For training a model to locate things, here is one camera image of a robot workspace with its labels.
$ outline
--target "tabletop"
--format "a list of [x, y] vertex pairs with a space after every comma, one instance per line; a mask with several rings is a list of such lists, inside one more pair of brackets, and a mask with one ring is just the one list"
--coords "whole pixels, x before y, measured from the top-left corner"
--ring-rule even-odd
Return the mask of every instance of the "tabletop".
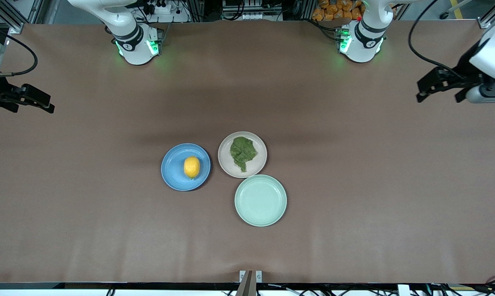
[[[433, 68], [393, 22], [366, 64], [303, 22], [174, 24], [163, 54], [127, 64], [102, 25], [26, 25], [39, 56], [10, 78], [55, 114], [0, 109], [0, 282], [485, 282], [495, 275], [495, 104], [417, 103]], [[414, 45], [448, 65], [475, 21], [420, 22]], [[1, 71], [25, 69], [10, 43]], [[242, 180], [218, 146], [260, 136], [284, 216], [252, 227]], [[165, 153], [196, 143], [212, 171], [197, 190], [161, 179]]]

